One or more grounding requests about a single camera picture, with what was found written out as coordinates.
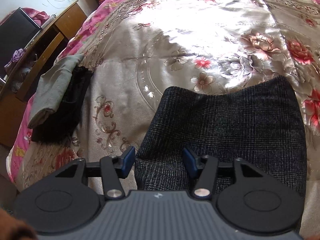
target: brown fabric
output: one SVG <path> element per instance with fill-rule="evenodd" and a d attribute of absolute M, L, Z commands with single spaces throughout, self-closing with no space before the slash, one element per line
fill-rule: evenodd
<path fill-rule="evenodd" d="M 0 209 L 0 240 L 33 240 L 36 232 L 25 222 Z"/>
<path fill-rule="evenodd" d="M 320 240 L 320 235 L 310 236 L 306 240 Z"/>

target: floral bedspread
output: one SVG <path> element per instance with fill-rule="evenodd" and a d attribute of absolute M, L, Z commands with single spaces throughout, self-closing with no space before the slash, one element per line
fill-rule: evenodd
<path fill-rule="evenodd" d="M 82 121 L 58 145 L 31 142 L 28 103 L 8 157 L 24 189 L 77 156 L 98 161 L 136 149 L 163 91 L 219 95 L 284 75 L 300 104 L 308 147 L 300 233 L 320 231 L 320 0 L 106 0 L 57 60 L 84 53 L 93 71 Z M 133 172 L 124 180 L 134 188 Z M 101 192 L 97 179 L 91 187 Z"/>

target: black device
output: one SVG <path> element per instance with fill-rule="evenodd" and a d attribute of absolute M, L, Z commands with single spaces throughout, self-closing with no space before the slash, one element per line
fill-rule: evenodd
<path fill-rule="evenodd" d="M 294 232 L 303 200 L 292 189 L 243 159 L 223 163 L 183 149 L 183 163 L 196 180 L 187 191 L 132 190 L 125 196 L 119 178 L 128 176 L 134 147 L 116 158 L 86 163 L 76 159 L 22 191 L 14 215 L 38 239 L 52 240 L 300 240 Z M 215 195 L 218 176 L 234 183 Z M 87 187 L 101 177 L 104 195 Z"/>
<path fill-rule="evenodd" d="M 21 8 L 15 10 L 0 25 L 0 77 L 6 75 L 3 68 L 12 58 L 13 53 L 23 49 L 31 39 L 41 30 L 33 19 Z"/>

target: metal screw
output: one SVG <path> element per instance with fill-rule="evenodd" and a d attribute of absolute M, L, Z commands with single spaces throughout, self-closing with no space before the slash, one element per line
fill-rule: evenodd
<path fill-rule="evenodd" d="M 194 191 L 194 194 L 198 197 L 207 197 L 210 195 L 210 190 L 206 188 L 198 188 Z"/>
<path fill-rule="evenodd" d="M 122 192 L 118 189 L 111 189 L 111 190 L 108 190 L 107 192 L 107 196 L 111 198 L 117 198 L 117 197 L 120 197 L 121 195 L 122 195 Z"/>

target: wooden table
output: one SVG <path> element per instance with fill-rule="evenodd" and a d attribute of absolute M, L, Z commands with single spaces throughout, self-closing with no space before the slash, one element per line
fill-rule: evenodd
<path fill-rule="evenodd" d="M 78 1 L 71 4 L 60 15 L 58 15 L 49 25 L 44 28 L 38 36 L 26 48 L 26 52 L 16 63 L 11 71 L 6 83 L 0 91 L 0 143 L 12 147 L 17 136 L 24 111 L 27 106 L 27 93 L 30 87 L 37 85 L 39 75 L 43 72 L 43 67 L 50 68 L 56 55 L 59 54 L 69 40 L 74 37 L 81 28 L 87 16 L 81 10 Z M 11 82 L 17 70 L 23 66 L 25 60 L 32 53 L 39 56 L 29 74 L 23 81 L 16 94 L 11 91 Z"/>

